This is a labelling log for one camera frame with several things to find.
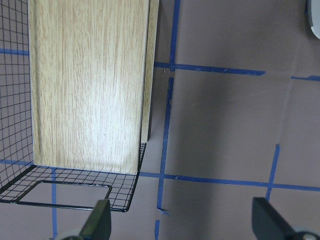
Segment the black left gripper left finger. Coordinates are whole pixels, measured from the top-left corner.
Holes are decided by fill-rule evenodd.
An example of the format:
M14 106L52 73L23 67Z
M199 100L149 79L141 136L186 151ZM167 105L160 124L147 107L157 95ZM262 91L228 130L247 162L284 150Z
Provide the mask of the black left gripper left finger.
M60 240L109 240L112 232L111 204L109 199L99 200L80 230L59 236Z

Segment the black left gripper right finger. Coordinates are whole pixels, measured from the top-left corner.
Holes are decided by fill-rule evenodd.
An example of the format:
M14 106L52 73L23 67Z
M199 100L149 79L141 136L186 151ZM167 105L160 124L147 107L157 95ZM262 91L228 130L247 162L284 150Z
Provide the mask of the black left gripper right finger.
M252 199L251 228L257 240L318 240L320 236L295 230L264 198Z

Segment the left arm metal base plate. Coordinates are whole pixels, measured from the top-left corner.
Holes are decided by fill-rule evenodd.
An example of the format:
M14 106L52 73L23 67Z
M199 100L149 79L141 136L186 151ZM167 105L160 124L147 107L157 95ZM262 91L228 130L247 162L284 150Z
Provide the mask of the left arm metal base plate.
M312 33L320 39L320 0L307 0L307 17Z

